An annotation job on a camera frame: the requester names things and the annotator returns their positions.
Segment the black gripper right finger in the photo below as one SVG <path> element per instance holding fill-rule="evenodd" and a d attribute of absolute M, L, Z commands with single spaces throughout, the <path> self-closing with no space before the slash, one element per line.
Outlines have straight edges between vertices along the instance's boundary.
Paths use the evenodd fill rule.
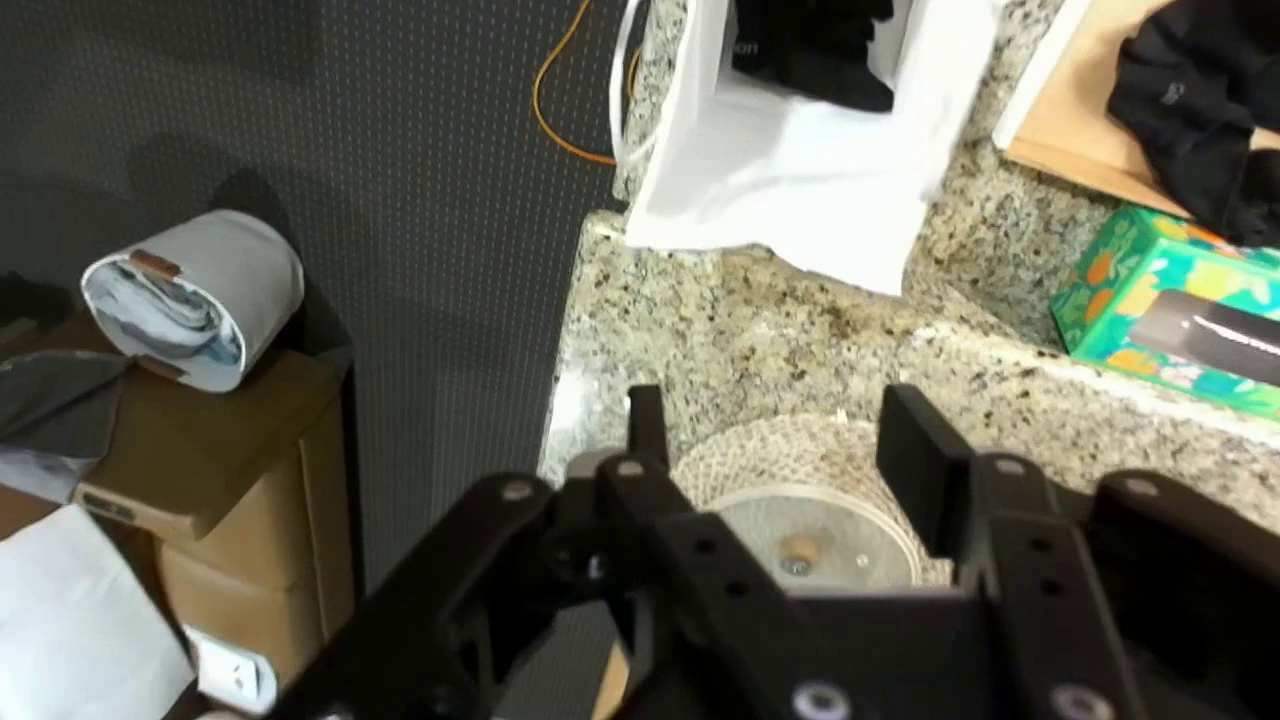
<path fill-rule="evenodd" d="M 880 397 L 876 467 L 993 614 L 1019 715 L 1280 720 L 1275 532 L 1146 467 L 1060 492 L 913 383 Z"/>

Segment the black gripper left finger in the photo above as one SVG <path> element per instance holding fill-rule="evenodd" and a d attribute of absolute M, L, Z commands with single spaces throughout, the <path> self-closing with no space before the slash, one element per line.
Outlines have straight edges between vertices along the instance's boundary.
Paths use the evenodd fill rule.
<path fill-rule="evenodd" d="M 572 608 L 632 660 L 613 720 L 880 720 L 818 615 L 667 476 L 664 391 L 580 476 L 475 480 L 273 703 L 273 720 L 497 720 Z"/>

